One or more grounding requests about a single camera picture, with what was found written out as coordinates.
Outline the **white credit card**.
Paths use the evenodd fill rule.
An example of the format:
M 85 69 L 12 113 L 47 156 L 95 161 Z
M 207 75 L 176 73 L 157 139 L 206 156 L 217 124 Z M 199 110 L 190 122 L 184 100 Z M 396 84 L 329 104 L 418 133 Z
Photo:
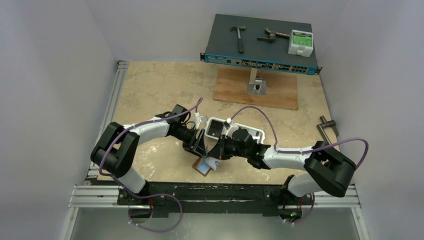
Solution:
M 207 157 L 204 159 L 204 162 L 212 169 L 212 170 L 216 170 L 220 164 L 220 160 L 213 158 L 213 157 Z

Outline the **brown leather card holder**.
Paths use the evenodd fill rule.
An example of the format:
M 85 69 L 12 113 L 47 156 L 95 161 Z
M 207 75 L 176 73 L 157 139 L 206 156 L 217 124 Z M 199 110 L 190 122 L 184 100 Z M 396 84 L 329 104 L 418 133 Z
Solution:
M 209 172 L 213 170 L 202 157 L 199 157 L 194 162 L 194 164 L 192 165 L 192 168 L 204 177 L 206 177 L 209 174 Z

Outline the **white plastic basket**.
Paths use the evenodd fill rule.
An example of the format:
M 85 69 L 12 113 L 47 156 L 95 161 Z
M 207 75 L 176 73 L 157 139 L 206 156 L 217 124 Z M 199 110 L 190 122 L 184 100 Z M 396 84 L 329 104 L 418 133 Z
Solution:
M 264 143 L 266 137 L 263 130 L 240 123 L 235 123 L 230 118 L 221 119 L 217 117 L 211 117 L 206 123 L 204 135 L 208 138 L 218 140 L 221 136 L 231 137 L 232 134 L 239 129 L 247 130 L 247 132 L 257 143 Z

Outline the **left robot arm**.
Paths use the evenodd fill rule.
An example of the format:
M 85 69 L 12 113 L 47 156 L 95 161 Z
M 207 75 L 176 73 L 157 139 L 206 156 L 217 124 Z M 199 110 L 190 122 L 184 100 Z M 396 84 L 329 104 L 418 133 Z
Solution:
M 90 160 L 127 188 L 138 205 L 149 199 L 149 183 L 133 168 L 137 147 L 156 138 L 172 136 L 182 142 L 185 151 L 204 157 L 207 150 L 203 131 L 187 127 L 190 111 L 177 104 L 172 111 L 158 114 L 133 125 L 108 124 L 93 148 Z

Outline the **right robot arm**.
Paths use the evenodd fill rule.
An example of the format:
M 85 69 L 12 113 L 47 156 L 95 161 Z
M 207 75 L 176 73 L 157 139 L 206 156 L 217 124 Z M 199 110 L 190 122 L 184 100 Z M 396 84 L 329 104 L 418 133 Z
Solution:
M 286 181 L 280 196 L 288 204 L 300 197 L 324 191 L 343 198 L 346 195 L 356 164 L 334 147 L 317 141 L 304 148 L 277 148 L 258 143 L 246 129 L 238 129 L 232 135 L 221 135 L 216 145 L 207 152 L 208 157 L 228 160 L 245 158 L 256 169 L 295 169 L 305 171 Z

